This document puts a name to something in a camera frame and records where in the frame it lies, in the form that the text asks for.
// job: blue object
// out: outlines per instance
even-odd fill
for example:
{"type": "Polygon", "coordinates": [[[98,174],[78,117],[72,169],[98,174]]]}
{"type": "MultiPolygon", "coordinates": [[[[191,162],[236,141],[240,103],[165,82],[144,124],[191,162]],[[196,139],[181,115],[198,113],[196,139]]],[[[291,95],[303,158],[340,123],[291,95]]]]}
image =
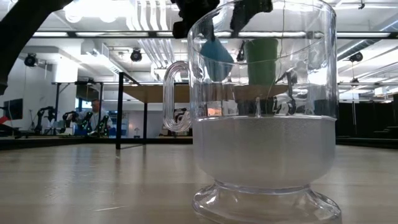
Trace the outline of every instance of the blue object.
{"type": "Polygon", "coordinates": [[[233,63],[234,59],[218,38],[204,43],[200,53],[205,56],[207,73],[212,81],[221,82],[229,75],[232,70],[232,64],[228,63],[233,63]]]}
{"type": "Polygon", "coordinates": [[[74,134],[73,134],[74,136],[86,136],[87,135],[87,130],[86,129],[83,129],[83,130],[80,130],[78,127],[77,127],[77,125],[75,126],[75,131],[74,131],[74,134]]]}
{"type": "MultiPolygon", "coordinates": [[[[126,135],[126,130],[122,130],[122,135],[126,135]]],[[[116,128],[111,128],[109,130],[109,136],[116,136],[116,128]]]]}

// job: table surface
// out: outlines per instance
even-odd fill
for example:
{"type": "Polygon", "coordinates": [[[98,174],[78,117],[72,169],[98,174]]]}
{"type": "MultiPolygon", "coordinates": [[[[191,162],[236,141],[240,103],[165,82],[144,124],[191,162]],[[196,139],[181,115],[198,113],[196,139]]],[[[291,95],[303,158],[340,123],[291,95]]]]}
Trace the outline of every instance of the table surface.
{"type": "MultiPolygon", "coordinates": [[[[398,223],[397,161],[394,150],[337,146],[335,165],[312,188],[337,202],[344,224],[398,223]]],[[[210,183],[191,145],[0,151],[0,217],[8,224],[211,223],[191,208],[193,194],[210,183]]]]}

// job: wall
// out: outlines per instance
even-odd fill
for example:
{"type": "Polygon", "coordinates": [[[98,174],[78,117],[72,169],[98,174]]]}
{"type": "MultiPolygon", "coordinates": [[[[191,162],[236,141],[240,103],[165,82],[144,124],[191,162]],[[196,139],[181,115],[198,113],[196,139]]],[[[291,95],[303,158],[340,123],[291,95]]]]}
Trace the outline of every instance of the wall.
{"type": "MultiPolygon", "coordinates": [[[[51,84],[52,80],[53,72],[51,65],[47,67],[46,75],[43,68],[28,68],[21,59],[16,60],[8,76],[8,88],[5,94],[0,96],[0,106],[3,106],[4,101],[24,99],[23,118],[12,121],[14,127],[18,127],[21,130],[30,129],[32,120],[29,110],[32,110],[34,118],[40,108],[55,106],[56,86],[51,84]]],[[[5,122],[5,124],[11,126],[10,121],[5,122]]]]}
{"type": "MultiPolygon", "coordinates": [[[[58,62],[53,65],[54,82],[75,82],[77,81],[78,67],[69,61],[58,62]]],[[[58,103],[58,121],[66,112],[75,110],[76,85],[61,85],[58,103]]]]}
{"type": "MultiPolygon", "coordinates": [[[[129,138],[133,138],[136,132],[135,128],[139,128],[138,135],[143,137],[144,130],[144,112],[143,111],[128,111],[129,112],[129,138]]],[[[156,138],[160,134],[163,125],[162,111],[148,111],[147,120],[147,138],[156,138]]]]}
{"type": "MultiPolygon", "coordinates": [[[[118,110],[118,102],[104,101],[103,107],[105,110],[118,110]]],[[[174,108],[189,108],[189,103],[176,103],[174,108]]],[[[123,101],[123,111],[143,111],[144,104],[140,101],[123,101]]],[[[148,103],[148,111],[162,111],[163,103],[148,103]]]]}

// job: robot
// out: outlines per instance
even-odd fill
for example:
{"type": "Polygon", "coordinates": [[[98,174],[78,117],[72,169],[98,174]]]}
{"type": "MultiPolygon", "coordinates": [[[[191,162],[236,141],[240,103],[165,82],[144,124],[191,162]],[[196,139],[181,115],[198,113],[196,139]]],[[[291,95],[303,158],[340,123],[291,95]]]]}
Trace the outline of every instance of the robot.
{"type": "Polygon", "coordinates": [[[101,136],[109,137],[109,129],[106,125],[108,123],[108,119],[109,116],[104,116],[93,132],[91,133],[87,132],[88,135],[93,137],[101,137],[101,136]]]}
{"type": "MultiPolygon", "coordinates": [[[[39,111],[37,112],[37,125],[34,129],[35,134],[42,133],[42,130],[43,130],[42,119],[43,119],[43,115],[46,111],[48,111],[48,116],[46,118],[49,120],[49,123],[51,123],[52,120],[55,119],[55,108],[53,106],[48,106],[48,107],[39,109],[39,111]]],[[[44,134],[48,134],[50,130],[51,129],[48,129],[44,134]]]]}
{"type": "Polygon", "coordinates": [[[79,124],[79,129],[84,130],[86,127],[87,133],[90,133],[93,131],[93,128],[91,127],[91,117],[93,116],[92,112],[87,112],[86,116],[83,118],[83,121],[79,124]]]}
{"type": "Polygon", "coordinates": [[[63,128],[61,128],[60,133],[64,133],[67,130],[67,128],[70,128],[71,122],[77,122],[78,117],[79,114],[76,111],[66,112],[64,115],[62,115],[64,125],[63,128]],[[72,114],[72,119],[68,120],[68,116],[70,114],[72,114]]]}

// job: white wall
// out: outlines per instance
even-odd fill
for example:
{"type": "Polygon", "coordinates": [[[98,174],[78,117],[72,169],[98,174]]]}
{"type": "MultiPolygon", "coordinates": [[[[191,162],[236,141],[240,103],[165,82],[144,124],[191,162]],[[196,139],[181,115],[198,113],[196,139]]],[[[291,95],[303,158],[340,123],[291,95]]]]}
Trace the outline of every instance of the white wall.
{"type": "MultiPolygon", "coordinates": [[[[147,120],[147,138],[156,138],[160,134],[163,125],[162,111],[148,111],[147,120]]],[[[144,112],[129,111],[129,138],[133,138],[136,132],[135,128],[139,128],[138,135],[143,137],[144,130],[144,112]]]]}
{"type": "Polygon", "coordinates": [[[57,46],[72,56],[81,53],[81,43],[83,39],[30,39],[26,46],[57,46]]]}
{"type": "MultiPolygon", "coordinates": [[[[104,110],[118,110],[117,101],[104,101],[104,110]]],[[[189,103],[176,103],[174,108],[189,108],[189,103]]],[[[123,111],[143,111],[144,104],[140,101],[123,101],[123,111]]],[[[148,103],[148,111],[163,111],[163,103],[148,103]]]]}
{"type": "MultiPolygon", "coordinates": [[[[75,63],[68,60],[58,62],[53,65],[55,82],[75,82],[77,81],[78,67],[75,63]]],[[[66,112],[75,110],[76,85],[61,85],[58,103],[58,121],[66,112]]]]}
{"type": "Polygon", "coordinates": [[[4,101],[24,99],[23,118],[12,121],[14,127],[28,130],[32,122],[29,110],[32,110],[32,116],[35,117],[40,108],[55,106],[56,86],[51,84],[52,80],[53,72],[47,71],[45,76],[43,68],[28,68],[21,59],[16,60],[8,76],[8,88],[5,94],[0,96],[0,106],[3,106],[4,101]]]}

